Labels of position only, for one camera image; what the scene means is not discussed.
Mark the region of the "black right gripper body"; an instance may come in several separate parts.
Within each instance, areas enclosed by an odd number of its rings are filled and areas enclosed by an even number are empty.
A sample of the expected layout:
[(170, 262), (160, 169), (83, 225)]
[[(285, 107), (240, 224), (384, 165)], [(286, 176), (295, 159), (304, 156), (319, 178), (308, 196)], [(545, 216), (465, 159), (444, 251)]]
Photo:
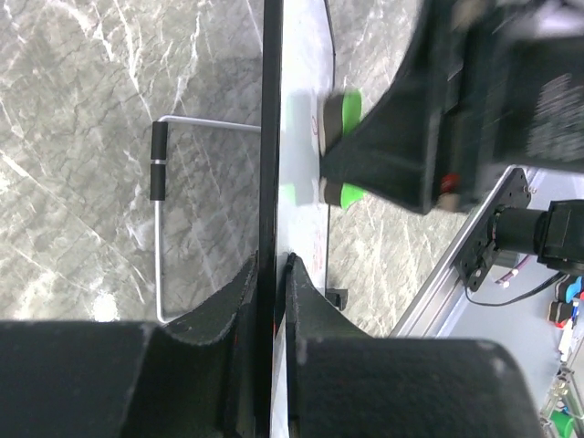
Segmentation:
[(437, 205), (468, 210), (510, 165), (583, 170), (583, 4), (442, 2)]

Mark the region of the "white board with black frame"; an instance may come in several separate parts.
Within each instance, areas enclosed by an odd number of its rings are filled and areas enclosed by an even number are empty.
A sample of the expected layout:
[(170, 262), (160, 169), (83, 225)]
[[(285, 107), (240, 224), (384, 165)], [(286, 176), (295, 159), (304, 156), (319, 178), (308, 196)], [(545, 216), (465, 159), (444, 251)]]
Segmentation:
[(335, 49), (324, 1), (264, 4), (258, 251), (235, 278), (194, 311), (165, 319), (193, 336), (225, 311), (226, 323), (202, 342), (202, 401), (189, 419), (199, 436), (287, 437), (295, 411), (294, 333), (303, 292), (311, 310), (325, 295), (329, 209), (318, 198), (318, 99), (333, 88)]

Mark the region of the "green bone-shaped eraser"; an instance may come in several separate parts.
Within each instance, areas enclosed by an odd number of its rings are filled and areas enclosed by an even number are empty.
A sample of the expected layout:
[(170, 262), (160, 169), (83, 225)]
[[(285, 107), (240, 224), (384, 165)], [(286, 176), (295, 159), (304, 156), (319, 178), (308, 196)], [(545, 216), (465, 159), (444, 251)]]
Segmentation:
[[(360, 123), (362, 113), (361, 93), (357, 89), (336, 90), (317, 100), (318, 149), (320, 158)], [(322, 203), (348, 209), (358, 202), (365, 191), (345, 182), (319, 179), (319, 198)]]

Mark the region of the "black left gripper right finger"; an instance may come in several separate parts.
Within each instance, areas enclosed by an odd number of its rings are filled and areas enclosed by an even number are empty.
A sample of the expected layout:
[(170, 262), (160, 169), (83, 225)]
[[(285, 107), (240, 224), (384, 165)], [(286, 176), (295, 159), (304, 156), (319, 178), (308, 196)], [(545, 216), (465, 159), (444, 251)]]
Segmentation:
[(373, 338), (285, 267), (288, 418), (295, 437), (539, 437), (516, 361), (482, 339)]

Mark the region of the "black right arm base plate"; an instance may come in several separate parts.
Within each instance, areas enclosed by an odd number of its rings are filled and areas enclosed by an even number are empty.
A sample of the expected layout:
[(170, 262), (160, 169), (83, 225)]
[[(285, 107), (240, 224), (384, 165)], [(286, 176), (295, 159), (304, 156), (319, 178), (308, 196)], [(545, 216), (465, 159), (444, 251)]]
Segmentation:
[(501, 252), (495, 242), (500, 214), (509, 208), (526, 209), (530, 201), (525, 171), (511, 168), (477, 211), (478, 220), (454, 259), (454, 268), (467, 289), (478, 290)]

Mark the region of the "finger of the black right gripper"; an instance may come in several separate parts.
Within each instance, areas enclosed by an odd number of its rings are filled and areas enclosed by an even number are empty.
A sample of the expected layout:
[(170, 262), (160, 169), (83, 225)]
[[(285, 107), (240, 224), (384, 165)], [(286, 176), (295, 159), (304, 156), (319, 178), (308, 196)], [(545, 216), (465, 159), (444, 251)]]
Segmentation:
[(447, 90), (446, 16), (446, 2), (422, 3), (393, 82), (358, 127), (326, 153), (320, 162), (323, 177), (417, 214), (430, 212)]

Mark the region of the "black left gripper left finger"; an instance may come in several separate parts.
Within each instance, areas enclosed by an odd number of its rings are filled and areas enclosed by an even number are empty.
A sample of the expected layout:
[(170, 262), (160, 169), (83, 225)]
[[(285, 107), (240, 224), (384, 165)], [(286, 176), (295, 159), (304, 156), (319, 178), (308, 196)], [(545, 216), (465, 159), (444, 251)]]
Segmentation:
[(256, 259), (195, 310), (142, 321), (5, 321), (4, 437), (250, 437)]

